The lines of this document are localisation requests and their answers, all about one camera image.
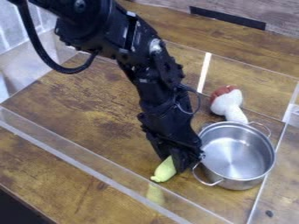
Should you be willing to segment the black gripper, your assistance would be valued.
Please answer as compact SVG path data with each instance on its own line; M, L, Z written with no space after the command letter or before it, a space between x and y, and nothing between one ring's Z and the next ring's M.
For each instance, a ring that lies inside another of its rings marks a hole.
M178 172L185 172L202 160L202 140L193 129L190 100L169 100L159 105L141 101L143 112L138 115L154 151L162 160L173 155Z

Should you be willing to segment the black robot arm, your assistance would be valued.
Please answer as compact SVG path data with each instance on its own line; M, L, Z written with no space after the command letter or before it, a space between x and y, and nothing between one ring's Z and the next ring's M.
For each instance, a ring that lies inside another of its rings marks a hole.
M62 74L85 71L98 56L117 61L139 93L138 120L159 158L173 159L183 172L202 159L202 140L191 125L199 111L182 83L183 66L170 55L155 28L117 0L7 0L21 13L34 49L43 62ZM55 34L66 46L90 54L82 66L61 66L43 48L30 4L58 16Z

